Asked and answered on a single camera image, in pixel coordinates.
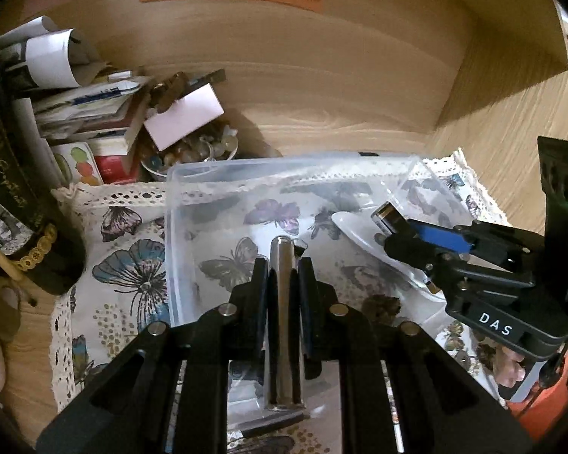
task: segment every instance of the card with fruit illustration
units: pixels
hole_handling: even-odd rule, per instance
[[[77,141],[55,145],[51,150],[67,184],[84,183],[91,186],[103,184],[88,143]]]

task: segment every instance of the gold decorative band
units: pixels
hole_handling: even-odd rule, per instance
[[[23,256],[19,261],[13,261],[12,263],[21,271],[34,269],[37,264],[42,262],[44,256],[50,252],[56,240],[57,227],[49,223],[44,228],[44,235],[38,239],[36,246],[30,249],[27,256]]]

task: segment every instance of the black bottle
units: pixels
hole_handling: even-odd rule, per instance
[[[84,270],[84,244],[12,127],[2,93],[0,99],[0,250],[43,290],[64,294]]]

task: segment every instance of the screw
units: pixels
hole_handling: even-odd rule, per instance
[[[420,326],[412,321],[404,321],[400,324],[400,329],[406,336],[416,336],[421,331]]]
[[[154,321],[147,327],[147,331],[152,336],[160,336],[167,330],[167,324],[162,321]]]
[[[223,317],[233,316],[236,312],[238,312],[238,308],[236,307],[236,305],[231,304],[229,302],[221,304],[218,307],[218,313],[221,314]]]
[[[350,308],[347,307],[345,304],[337,302],[336,304],[331,305],[330,309],[328,310],[330,311],[330,314],[334,316],[343,317],[347,315],[347,313],[350,311]]]

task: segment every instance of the lace trim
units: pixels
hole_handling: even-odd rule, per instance
[[[443,159],[424,159],[427,167],[430,168],[438,177],[459,174],[466,185],[471,189],[472,197],[481,209],[479,218],[484,221],[491,221],[498,224],[509,225],[504,212],[497,206],[497,203],[488,195],[486,188],[479,182],[473,169],[467,165],[467,160],[461,149],[453,155]],[[398,163],[394,170],[394,164],[390,166],[391,172],[387,174],[404,174]],[[374,175],[383,174],[383,165]],[[340,169],[331,170],[327,173],[311,177],[310,182],[325,179],[353,179],[354,177],[366,177],[367,172],[358,173],[351,168],[346,172]],[[413,171],[410,175],[419,176]],[[266,178],[257,180],[265,184]],[[254,183],[241,183],[241,189],[252,189]],[[193,189],[194,184],[186,186],[186,194],[191,194],[189,189]],[[91,226],[93,221],[93,210],[106,206],[166,206],[166,183],[135,183],[132,185],[72,185],[70,188],[60,188],[53,191],[59,206],[69,219],[81,230]],[[51,365],[53,368],[53,393],[57,403],[58,411],[61,411],[81,389],[75,385],[74,366],[72,356],[72,333],[71,333],[71,309],[70,294],[56,300],[55,308],[52,313],[53,341],[50,347]]]

